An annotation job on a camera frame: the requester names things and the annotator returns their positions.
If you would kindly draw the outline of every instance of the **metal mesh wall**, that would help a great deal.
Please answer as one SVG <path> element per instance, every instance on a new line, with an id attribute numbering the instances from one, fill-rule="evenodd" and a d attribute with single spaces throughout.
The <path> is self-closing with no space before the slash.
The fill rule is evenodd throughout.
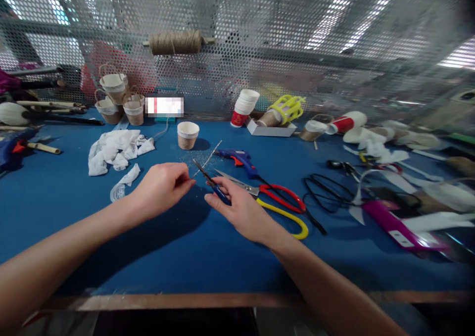
<path id="1" fill-rule="evenodd" d="M 185 97 L 187 113 L 229 117 L 244 87 L 258 109 L 306 96 L 307 115 L 360 109 L 412 119 L 473 87 L 472 0 L 5 0 L 0 66 L 22 61 L 25 38 L 44 65 L 71 65 L 73 87 L 45 97 L 92 100 L 98 67 L 114 61 L 143 93 Z M 150 33 L 201 30 L 200 54 L 153 57 Z"/>

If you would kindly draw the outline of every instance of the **hand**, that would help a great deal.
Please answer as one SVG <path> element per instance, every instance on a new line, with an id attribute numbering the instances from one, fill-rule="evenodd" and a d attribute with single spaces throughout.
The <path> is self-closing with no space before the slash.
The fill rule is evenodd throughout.
<path id="1" fill-rule="evenodd" d="M 282 232 L 287 233 L 246 190 L 224 177 L 213 178 L 213 181 L 224 186 L 221 187 L 221 191 L 232 205 L 224 204 L 216 194 L 206 194 L 204 199 L 248 240 L 268 246 L 276 235 Z"/>
<path id="2" fill-rule="evenodd" d="M 174 206 L 195 183 L 196 180 L 190 179 L 185 163 L 157 164 L 126 197 L 145 221 Z"/>

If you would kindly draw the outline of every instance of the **black scissors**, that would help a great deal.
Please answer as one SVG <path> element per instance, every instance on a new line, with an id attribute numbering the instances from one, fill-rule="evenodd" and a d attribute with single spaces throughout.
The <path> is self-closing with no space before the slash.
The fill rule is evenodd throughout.
<path id="1" fill-rule="evenodd" d="M 200 170 L 201 173 L 203 173 L 203 176 L 205 177 L 205 179 L 207 180 L 207 182 L 209 183 L 209 185 L 211 186 L 211 188 L 213 189 L 213 191 L 216 193 L 216 195 L 219 197 L 219 199 L 221 199 L 222 202 L 224 202 L 226 205 L 229 205 L 231 206 L 231 202 L 229 201 L 229 199 L 226 197 L 226 195 L 224 195 L 224 193 L 219 189 L 219 186 L 210 178 L 210 176 L 208 175 L 208 173 L 206 173 L 203 168 L 201 167 L 201 165 L 193 159 L 193 162 L 196 164 L 196 166 L 198 167 L 198 169 Z"/>

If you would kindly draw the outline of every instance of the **person's right hand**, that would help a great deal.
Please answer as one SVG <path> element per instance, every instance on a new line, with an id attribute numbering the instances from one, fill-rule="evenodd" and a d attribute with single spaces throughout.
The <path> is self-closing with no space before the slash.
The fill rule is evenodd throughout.
<path id="1" fill-rule="evenodd" d="M 224 186 L 221 191 L 232 205 L 224 204 L 216 194 L 206 194 L 204 199 L 248 240 L 268 245 L 276 234 L 286 232 L 246 190 L 224 177 L 213 178 L 213 181 Z"/>

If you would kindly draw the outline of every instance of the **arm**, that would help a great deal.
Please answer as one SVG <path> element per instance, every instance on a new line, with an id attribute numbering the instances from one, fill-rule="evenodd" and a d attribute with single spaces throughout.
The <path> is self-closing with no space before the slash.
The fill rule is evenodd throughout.
<path id="1" fill-rule="evenodd" d="M 130 195 L 0 265 L 0 329 L 23 322 L 99 246 L 166 211 L 194 183 L 184 163 L 155 165 Z"/>
<path id="2" fill-rule="evenodd" d="M 272 251 L 330 335 L 405 335 L 364 292 L 275 222 L 247 191 L 226 178 L 214 181 L 224 186 L 232 206 L 212 194 L 206 201 L 244 237 Z"/>

